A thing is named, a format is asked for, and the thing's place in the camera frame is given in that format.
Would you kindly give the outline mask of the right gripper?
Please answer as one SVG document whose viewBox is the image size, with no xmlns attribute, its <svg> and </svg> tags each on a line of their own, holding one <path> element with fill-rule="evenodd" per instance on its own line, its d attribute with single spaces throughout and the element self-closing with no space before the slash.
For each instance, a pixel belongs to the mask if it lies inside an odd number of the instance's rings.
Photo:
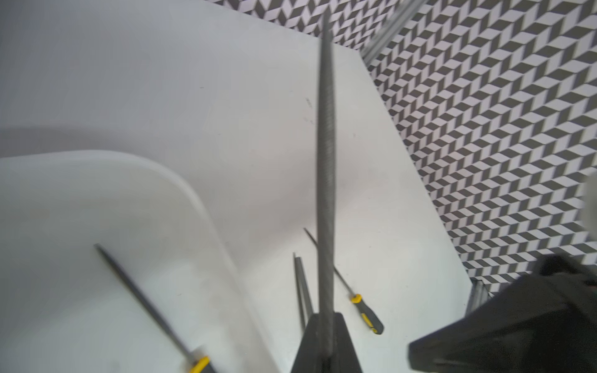
<svg viewBox="0 0 597 373">
<path fill-rule="evenodd" d="M 547 255 L 463 319 L 410 343 L 422 372 L 594 372 L 596 272 Z"/>
</svg>

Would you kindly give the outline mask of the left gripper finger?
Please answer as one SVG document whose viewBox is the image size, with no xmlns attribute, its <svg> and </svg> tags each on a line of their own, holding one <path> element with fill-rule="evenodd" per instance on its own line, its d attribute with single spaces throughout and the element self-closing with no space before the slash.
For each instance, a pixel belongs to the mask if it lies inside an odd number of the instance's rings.
<svg viewBox="0 0 597 373">
<path fill-rule="evenodd" d="M 333 336 L 320 336 L 320 315 L 313 314 L 306 325 L 303 338 L 292 365 L 292 373 L 356 373 L 362 372 L 345 318 L 334 313 Z"/>
</svg>

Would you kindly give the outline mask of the file tool four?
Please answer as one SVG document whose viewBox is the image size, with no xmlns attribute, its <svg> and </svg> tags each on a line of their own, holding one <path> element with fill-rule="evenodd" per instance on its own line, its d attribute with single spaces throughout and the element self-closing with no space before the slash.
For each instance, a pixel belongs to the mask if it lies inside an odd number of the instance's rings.
<svg viewBox="0 0 597 373">
<path fill-rule="evenodd" d="M 320 336 L 334 325 L 334 230 L 336 205 L 336 116 L 331 11 L 322 15 L 317 103 L 317 244 Z"/>
</svg>

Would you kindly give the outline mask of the file tool three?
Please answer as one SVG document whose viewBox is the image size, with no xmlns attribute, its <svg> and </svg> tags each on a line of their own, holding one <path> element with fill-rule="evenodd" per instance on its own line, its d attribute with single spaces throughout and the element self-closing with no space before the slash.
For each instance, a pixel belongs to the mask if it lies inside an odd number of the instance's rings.
<svg viewBox="0 0 597 373">
<path fill-rule="evenodd" d="M 337 267 L 334 267 L 334 273 L 340 282 L 345 286 L 348 295 L 350 296 L 351 303 L 357 308 L 359 311 L 360 316 L 362 317 L 365 324 L 368 328 L 376 335 L 381 335 L 384 330 L 385 326 L 380 321 L 379 317 L 375 314 L 375 312 L 365 303 L 362 295 L 353 291 L 350 285 L 345 281 L 343 276 L 341 275 L 340 271 Z"/>
</svg>

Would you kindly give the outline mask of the file tool five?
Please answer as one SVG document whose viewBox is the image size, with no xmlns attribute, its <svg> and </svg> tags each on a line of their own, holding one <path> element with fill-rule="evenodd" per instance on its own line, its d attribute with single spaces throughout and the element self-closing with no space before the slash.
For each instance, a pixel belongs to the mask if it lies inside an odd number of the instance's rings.
<svg viewBox="0 0 597 373">
<path fill-rule="evenodd" d="M 94 248 L 99 255 L 104 259 L 105 263 L 110 267 L 114 274 L 119 278 L 121 283 L 132 294 L 137 302 L 143 307 L 147 314 L 151 317 L 154 323 L 161 329 L 161 331 L 169 338 L 177 350 L 182 354 L 186 363 L 189 366 L 189 372 L 192 373 L 216 373 L 216 369 L 211 363 L 208 356 L 196 357 L 191 350 L 184 344 L 183 340 L 174 332 L 172 327 L 157 309 L 144 292 L 135 284 L 135 282 L 126 273 L 123 267 L 107 252 L 107 250 L 99 243 L 94 245 Z"/>
</svg>

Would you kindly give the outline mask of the white plastic storage box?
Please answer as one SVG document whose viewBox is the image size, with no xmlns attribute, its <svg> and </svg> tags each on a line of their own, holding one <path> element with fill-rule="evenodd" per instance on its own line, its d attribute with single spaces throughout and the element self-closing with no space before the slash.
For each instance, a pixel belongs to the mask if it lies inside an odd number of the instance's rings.
<svg viewBox="0 0 597 373">
<path fill-rule="evenodd" d="M 197 194 L 153 161 L 80 151 L 1 161 L 1 370 L 276 372 Z"/>
</svg>

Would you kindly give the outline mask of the right corner aluminium post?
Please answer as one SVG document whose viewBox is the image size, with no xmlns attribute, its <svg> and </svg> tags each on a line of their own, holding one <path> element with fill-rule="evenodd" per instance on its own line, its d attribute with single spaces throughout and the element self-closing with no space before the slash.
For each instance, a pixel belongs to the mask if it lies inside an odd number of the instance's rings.
<svg viewBox="0 0 597 373">
<path fill-rule="evenodd" d="M 421 7 L 426 3 L 425 0 L 405 0 L 399 1 L 395 12 L 385 21 L 381 29 L 371 38 L 360 55 L 366 66 L 376 60 L 381 51 L 386 48 L 404 26 L 413 19 Z"/>
</svg>

